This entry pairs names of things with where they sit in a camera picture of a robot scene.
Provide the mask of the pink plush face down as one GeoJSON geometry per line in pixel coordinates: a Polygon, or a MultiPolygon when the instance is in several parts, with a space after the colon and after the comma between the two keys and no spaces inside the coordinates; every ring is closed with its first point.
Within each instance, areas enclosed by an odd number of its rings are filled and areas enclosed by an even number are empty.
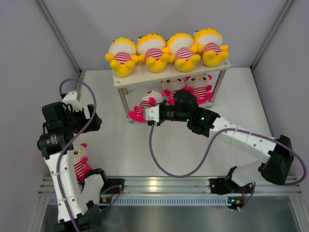
{"type": "Polygon", "coordinates": [[[204,104],[212,99],[212,76],[210,74],[199,74],[185,78],[186,88],[196,97],[198,104],[204,104]]]}

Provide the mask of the pink plush with glasses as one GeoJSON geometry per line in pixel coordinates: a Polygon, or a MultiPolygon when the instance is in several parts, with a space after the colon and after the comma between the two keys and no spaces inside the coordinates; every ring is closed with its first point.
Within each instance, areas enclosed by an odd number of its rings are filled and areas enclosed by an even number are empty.
{"type": "Polygon", "coordinates": [[[78,184],[83,184],[92,167],[88,164],[87,143],[81,143],[73,151],[74,170],[78,184]]]}

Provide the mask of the yellow frog plush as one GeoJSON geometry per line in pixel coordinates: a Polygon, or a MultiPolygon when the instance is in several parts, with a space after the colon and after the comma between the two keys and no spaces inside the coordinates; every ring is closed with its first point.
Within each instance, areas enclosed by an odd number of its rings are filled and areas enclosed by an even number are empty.
{"type": "Polygon", "coordinates": [[[212,28],[197,30],[193,34],[193,39],[204,65],[216,67],[229,57],[229,46],[223,45],[223,37],[217,30],[212,28]]]}
{"type": "Polygon", "coordinates": [[[140,62],[146,64],[151,72],[163,71],[170,58],[170,48],[159,34],[140,36],[137,42],[137,53],[140,62]]]}
{"type": "Polygon", "coordinates": [[[190,72],[200,61],[197,53],[197,45],[191,35],[176,33],[166,40],[166,46],[170,48],[169,63],[174,63],[177,70],[190,72]]]}
{"type": "Polygon", "coordinates": [[[112,42],[105,59],[117,76],[126,77],[139,62],[137,47],[131,39],[119,37],[112,42]]]}

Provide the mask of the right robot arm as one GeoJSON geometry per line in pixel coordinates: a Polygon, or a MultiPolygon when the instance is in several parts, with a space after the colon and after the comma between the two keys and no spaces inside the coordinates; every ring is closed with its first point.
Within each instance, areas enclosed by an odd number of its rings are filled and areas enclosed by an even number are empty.
{"type": "Polygon", "coordinates": [[[144,110],[148,125],[159,126],[164,121],[185,122],[188,129],[198,135],[223,141],[254,156],[257,160],[244,166],[230,168],[222,179],[222,189],[216,194],[224,195],[247,188],[249,184],[267,181],[285,185],[294,161],[291,140],[262,136],[229,122],[218,113],[199,107],[196,97],[188,90],[178,90],[174,104],[167,100],[144,110]]]}

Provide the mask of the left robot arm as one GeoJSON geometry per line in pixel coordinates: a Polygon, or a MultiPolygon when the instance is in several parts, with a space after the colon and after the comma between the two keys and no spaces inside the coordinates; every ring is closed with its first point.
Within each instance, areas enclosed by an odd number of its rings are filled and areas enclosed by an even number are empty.
{"type": "Polygon", "coordinates": [[[109,181],[101,168],[92,169],[79,187],[74,168],[73,141],[81,134],[98,131],[102,120],[96,114],[96,104],[75,112],[71,104],[55,102],[42,107],[45,118],[43,134],[37,147],[51,174],[58,206],[55,232],[83,232],[101,225],[99,196],[108,190],[109,181]]]}

